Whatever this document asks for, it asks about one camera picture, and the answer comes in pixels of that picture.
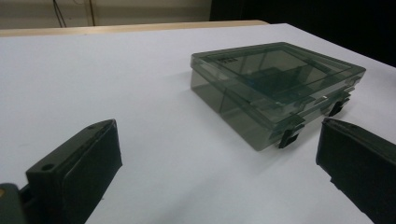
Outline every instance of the dark wall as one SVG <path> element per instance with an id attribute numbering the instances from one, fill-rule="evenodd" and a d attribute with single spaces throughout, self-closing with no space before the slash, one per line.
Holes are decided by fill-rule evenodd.
<path id="1" fill-rule="evenodd" d="M 210 20 L 285 22 L 347 49 L 396 66 L 396 8 L 391 2 L 212 0 Z"/>

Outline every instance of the white table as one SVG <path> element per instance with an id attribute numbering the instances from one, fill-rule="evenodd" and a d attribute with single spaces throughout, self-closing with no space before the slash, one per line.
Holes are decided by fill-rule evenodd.
<path id="1" fill-rule="evenodd" d="M 123 166 L 88 223 L 372 223 L 315 164 L 323 117 L 257 152 L 190 90 L 193 53 L 280 41 L 367 68 L 335 118 L 395 142 L 396 68 L 287 24 L 2 37 L 0 181 L 116 119 Z"/>

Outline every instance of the transparent plastic box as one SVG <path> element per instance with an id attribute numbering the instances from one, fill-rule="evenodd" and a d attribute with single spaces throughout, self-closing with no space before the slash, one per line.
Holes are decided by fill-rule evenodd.
<path id="1" fill-rule="evenodd" d="M 191 68 L 192 90 L 256 150 L 338 113 L 365 72 L 288 43 L 195 53 Z"/>

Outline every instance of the screw hole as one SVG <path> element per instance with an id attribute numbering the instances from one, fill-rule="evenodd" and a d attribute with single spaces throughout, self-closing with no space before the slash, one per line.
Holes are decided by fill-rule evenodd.
<path id="1" fill-rule="evenodd" d="M 42 171 L 48 171 L 52 169 L 55 165 L 54 164 L 47 164 L 41 168 Z"/>

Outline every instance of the wooden surface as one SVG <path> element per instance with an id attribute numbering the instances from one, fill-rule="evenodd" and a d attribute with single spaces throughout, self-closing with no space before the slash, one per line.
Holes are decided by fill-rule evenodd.
<path id="1" fill-rule="evenodd" d="M 157 24 L 71 27 L 71 28 L 15 29 L 15 30 L 11 29 L 11 30 L 0 30 L 0 36 L 77 35 L 77 34 L 90 35 L 90 34 L 118 33 L 118 32 L 215 28 L 215 27 L 251 26 L 251 25 L 264 25 L 264 24 L 268 24 L 268 23 L 265 21 L 201 21 L 201 22 L 157 23 Z"/>

